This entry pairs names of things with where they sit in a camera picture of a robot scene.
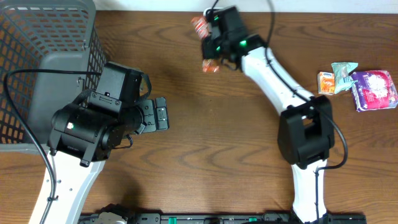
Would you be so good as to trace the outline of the red orange snack bar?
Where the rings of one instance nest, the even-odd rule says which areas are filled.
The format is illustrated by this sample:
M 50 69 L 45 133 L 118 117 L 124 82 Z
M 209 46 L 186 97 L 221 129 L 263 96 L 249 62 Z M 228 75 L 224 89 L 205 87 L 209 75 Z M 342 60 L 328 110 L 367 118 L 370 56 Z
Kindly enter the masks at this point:
M 202 43 L 204 43 L 205 38 L 210 36 L 208 22 L 206 21 L 205 17 L 194 17 L 191 20 L 191 25 L 193 26 L 195 32 L 198 34 Z M 203 58 L 202 69 L 206 73 L 215 73 L 219 71 L 220 67 L 215 59 Z

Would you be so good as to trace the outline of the small orange white box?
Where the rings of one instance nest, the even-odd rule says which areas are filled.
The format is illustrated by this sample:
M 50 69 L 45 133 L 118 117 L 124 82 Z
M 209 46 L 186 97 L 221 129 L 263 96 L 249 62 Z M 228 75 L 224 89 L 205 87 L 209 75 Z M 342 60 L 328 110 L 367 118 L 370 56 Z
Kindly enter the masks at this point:
M 317 75 L 318 93 L 322 95 L 335 94 L 335 74 L 330 72 L 319 72 Z

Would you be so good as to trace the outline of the teal candy packet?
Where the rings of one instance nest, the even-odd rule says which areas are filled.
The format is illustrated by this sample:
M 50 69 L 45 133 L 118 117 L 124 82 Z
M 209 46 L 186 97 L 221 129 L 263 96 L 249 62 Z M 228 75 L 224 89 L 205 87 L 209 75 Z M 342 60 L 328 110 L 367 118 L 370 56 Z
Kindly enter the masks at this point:
M 334 62 L 331 64 L 331 67 L 335 74 L 334 94 L 338 94 L 341 91 L 347 91 L 356 83 L 356 80 L 353 80 L 349 74 L 358 67 L 358 63 Z

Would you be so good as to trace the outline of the purple snack packet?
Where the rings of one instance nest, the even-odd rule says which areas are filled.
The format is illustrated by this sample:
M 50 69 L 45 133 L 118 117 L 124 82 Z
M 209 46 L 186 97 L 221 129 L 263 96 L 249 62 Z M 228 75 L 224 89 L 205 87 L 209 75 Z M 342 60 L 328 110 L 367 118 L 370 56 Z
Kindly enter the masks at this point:
M 397 90 L 386 70 L 353 72 L 351 89 L 356 111 L 393 109 L 397 107 Z

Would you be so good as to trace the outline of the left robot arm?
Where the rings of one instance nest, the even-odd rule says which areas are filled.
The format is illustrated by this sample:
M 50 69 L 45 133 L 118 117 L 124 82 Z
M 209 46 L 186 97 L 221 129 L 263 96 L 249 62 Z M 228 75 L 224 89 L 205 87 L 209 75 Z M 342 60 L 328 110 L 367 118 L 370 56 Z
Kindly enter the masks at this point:
M 133 134 L 169 128 L 164 97 L 126 103 L 95 93 L 88 107 L 70 103 L 52 118 L 46 172 L 30 223 L 77 223 L 113 149 Z

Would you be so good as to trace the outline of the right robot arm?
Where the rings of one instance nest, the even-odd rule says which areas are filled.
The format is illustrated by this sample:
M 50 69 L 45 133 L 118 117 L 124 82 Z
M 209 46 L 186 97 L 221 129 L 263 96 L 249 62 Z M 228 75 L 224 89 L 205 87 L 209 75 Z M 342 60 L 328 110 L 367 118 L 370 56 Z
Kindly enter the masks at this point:
M 323 174 L 335 144 L 331 103 L 296 82 L 278 62 L 270 38 L 250 34 L 237 7 L 210 7 L 192 20 L 201 39 L 202 67 L 240 70 L 265 94 L 279 115 L 277 144 L 294 178 L 293 214 L 299 223 L 325 223 Z

